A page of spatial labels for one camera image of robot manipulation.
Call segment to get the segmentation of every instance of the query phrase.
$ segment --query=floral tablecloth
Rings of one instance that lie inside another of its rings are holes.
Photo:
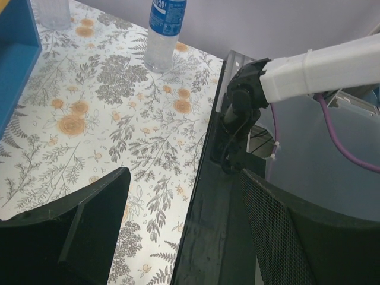
[[[0,142],[0,219],[127,166],[109,283],[169,284],[222,60],[178,43],[172,70],[150,73],[145,29],[70,9],[69,30],[37,19],[43,52]]]

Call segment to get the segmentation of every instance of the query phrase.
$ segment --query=gray wall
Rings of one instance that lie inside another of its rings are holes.
[[[143,27],[151,0],[80,0]],[[378,0],[188,0],[180,40],[224,58],[290,56],[368,34]]]

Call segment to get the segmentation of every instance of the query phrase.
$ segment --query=blue bin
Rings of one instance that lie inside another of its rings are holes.
[[[0,138],[40,52],[29,0],[0,0]]]

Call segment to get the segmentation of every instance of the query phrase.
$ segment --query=bottle label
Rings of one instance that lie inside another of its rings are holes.
[[[181,32],[186,2],[153,0],[149,26],[163,36],[177,36]]]

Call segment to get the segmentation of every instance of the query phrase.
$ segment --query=transparent cup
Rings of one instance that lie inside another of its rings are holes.
[[[68,0],[35,0],[41,24],[51,30],[65,30],[70,27]]]

